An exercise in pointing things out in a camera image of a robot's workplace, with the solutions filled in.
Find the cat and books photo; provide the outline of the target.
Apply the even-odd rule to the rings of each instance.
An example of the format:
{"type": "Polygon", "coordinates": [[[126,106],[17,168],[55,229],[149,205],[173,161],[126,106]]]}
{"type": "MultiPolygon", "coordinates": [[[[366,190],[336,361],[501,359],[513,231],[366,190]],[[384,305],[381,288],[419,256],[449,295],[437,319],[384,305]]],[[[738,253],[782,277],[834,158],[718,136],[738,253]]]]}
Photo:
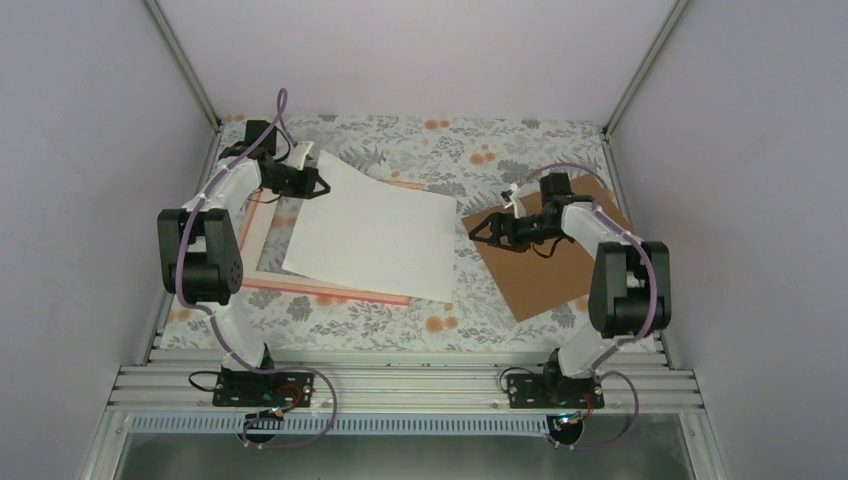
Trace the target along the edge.
{"type": "Polygon", "coordinates": [[[323,151],[330,191],[303,202],[284,270],[369,292],[449,303],[454,290],[454,198],[369,177],[323,151]]]}

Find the pink wooden picture frame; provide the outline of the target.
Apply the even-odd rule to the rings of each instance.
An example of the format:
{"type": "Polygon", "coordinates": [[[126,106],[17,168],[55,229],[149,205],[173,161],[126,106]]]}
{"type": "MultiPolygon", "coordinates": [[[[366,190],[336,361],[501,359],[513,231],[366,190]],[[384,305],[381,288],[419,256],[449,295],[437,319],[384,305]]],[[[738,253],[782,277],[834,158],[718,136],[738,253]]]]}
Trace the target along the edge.
{"type": "Polygon", "coordinates": [[[271,192],[268,190],[260,191],[255,194],[255,197],[256,202],[253,202],[252,197],[247,202],[239,234],[239,247],[243,264],[243,287],[403,307],[409,304],[407,296],[356,290],[306,277],[261,271],[259,269],[260,257],[273,223],[276,206],[268,203],[268,200],[272,198],[271,192]]]}

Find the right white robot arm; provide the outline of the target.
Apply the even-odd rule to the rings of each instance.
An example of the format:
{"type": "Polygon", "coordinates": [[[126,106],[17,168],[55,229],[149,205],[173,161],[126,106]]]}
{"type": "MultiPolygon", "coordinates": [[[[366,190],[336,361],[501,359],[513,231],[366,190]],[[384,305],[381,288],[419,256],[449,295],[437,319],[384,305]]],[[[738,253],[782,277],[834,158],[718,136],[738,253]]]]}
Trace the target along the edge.
{"type": "Polygon", "coordinates": [[[621,347],[670,325],[670,250],[614,220],[604,210],[601,196],[575,192],[565,172],[540,179],[539,205],[533,213],[525,210],[517,184],[502,198],[503,207],[464,220],[469,239],[484,259],[503,251],[531,252],[551,260],[567,241],[593,263],[589,325],[555,348],[536,377],[544,399],[565,407],[580,392],[599,389],[598,368],[621,347]]]}

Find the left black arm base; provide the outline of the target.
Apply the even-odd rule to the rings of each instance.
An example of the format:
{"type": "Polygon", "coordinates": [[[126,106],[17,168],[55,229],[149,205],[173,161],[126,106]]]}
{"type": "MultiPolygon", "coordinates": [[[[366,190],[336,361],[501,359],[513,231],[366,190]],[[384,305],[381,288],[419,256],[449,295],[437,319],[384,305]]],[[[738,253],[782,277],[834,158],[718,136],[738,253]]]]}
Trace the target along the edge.
{"type": "Polygon", "coordinates": [[[249,409],[237,435],[264,444],[274,438],[269,431],[281,427],[288,412],[310,406],[314,383],[315,375],[306,372],[260,375],[222,369],[212,387],[212,404],[249,409]]]}

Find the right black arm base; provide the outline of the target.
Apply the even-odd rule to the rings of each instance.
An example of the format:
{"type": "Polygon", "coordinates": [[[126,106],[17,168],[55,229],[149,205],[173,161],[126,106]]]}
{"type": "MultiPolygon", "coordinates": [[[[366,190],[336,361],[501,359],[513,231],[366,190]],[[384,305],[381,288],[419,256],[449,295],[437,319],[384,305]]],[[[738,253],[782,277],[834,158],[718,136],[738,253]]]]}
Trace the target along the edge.
{"type": "Polygon", "coordinates": [[[512,409],[557,410],[546,415],[547,436],[556,447],[575,446],[585,421],[605,407],[603,388],[591,377],[575,379],[516,367],[504,370],[498,383],[512,409]]]}

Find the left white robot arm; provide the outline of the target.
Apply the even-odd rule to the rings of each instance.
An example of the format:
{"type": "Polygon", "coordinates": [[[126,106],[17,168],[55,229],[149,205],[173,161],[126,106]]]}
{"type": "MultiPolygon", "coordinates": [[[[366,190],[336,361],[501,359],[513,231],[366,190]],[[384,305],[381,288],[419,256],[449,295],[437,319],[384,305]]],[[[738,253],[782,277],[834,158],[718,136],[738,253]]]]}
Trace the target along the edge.
{"type": "Polygon", "coordinates": [[[239,392],[255,405],[278,391],[267,344],[252,330],[237,294],[244,263],[234,216],[255,194],[310,200],[330,192],[308,165],[314,144],[295,141],[277,122],[251,120],[243,140],[225,148],[209,179],[183,206],[157,217],[162,280],[186,309],[204,314],[224,351],[221,374],[244,372],[239,392]]]}

